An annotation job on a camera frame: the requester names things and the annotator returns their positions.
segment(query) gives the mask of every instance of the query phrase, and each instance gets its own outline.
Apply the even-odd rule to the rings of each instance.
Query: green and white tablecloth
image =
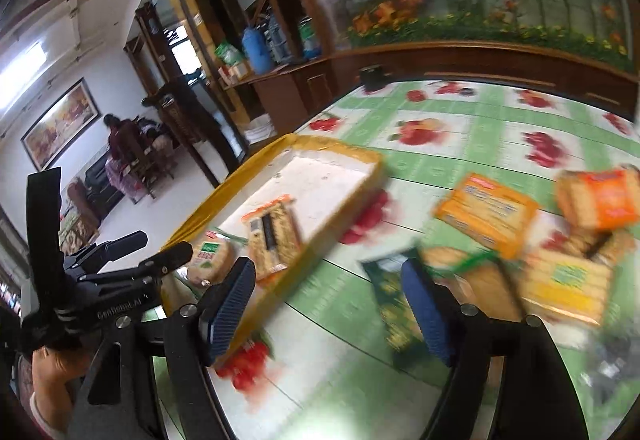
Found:
[[[433,128],[437,138],[423,131]],[[535,246],[565,229],[553,195],[560,170],[640,166],[640,139],[629,122],[580,102],[494,84],[405,82],[373,94],[360,88],[299,133],[332,136],[384,154],[388,199],[379,224],[359,240],[349,240],[355,243],[337,244],[267,322],[263,334],[273,359],[260,382],[241,392],[212,372],[240,440],[419,438],[447,369],[433,357],[406,372],[392,367],[385,327],[360,261],[415,242],[479,248],[431,216],[467,172],[484,174],[540,203],[543,210],[529,235],[528,246]],[[640,226],[632,230],[640,239]],[[636,252],[620,267],[608,325],[634,316],[639,266]],[[606,438],[640,392],[640,383],[621,384],[605,407],[596,408],[580,382],[588,332],[567,325],[550,331],[577,387],[591,437]],[[179,428],[162,360],[156,369],[163,406]],[[486,437],[493,412],[487,398],[473,438]]]

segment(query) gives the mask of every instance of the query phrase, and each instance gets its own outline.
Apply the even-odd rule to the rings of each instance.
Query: screw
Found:
[[[128,315],[123,315],[116,319],[116,328],[120,328],[120,329],[126,328],[130,324],[131,324],[131,317],[129,317]]]
[[[182,308],[180,308],[180,315],[182,317],[191,317],[192,315],[194,315],[196,313],[196,310],[198,308],[196,307],[196,305],[185,305]]]
[[[526,316],[524,321],[526,322],[527,325],[531,326],[532,328],[539,328],[542,326],[542,321],[540,320],[539,317],[535,315]]]
[[[471,305],[469,303],[465,303],[461,305],[460,311],[468,317],[473,317],[474,315],[478,315],[478,307],[475,305]]]

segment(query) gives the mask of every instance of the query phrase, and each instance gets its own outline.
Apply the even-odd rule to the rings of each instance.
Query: wall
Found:
[[[101,49],[71,67],[45,90],[40,99],[16,120],[0,145],[0,205],[18,232],[26,238],[24,217],[27,176],[36,169],[20,138],[49,107],[77,80],[83,78],[101,115],[114,113],[133,118],[145,112],[140,100],[145,91],[129,58],[121,48]],[[65,186],[107,143],[108,130],[101,120],[94,122],[52,165],[62,168]]]

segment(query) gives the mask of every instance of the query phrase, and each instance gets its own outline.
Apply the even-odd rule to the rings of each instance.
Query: framed painting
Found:
[[[71,86],[22,137],[38,171],[49,168],[100,117],[84,78]]]

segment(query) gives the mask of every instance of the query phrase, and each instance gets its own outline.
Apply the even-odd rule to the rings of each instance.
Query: blue water jug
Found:
[[[244,47],[244,54],[249,59],[251,68],[254,69],[256,74],[262,75],[273,70],[274,64],[269,48],[260,32],[254,28],[245,29],[242,36],[242,46]]]

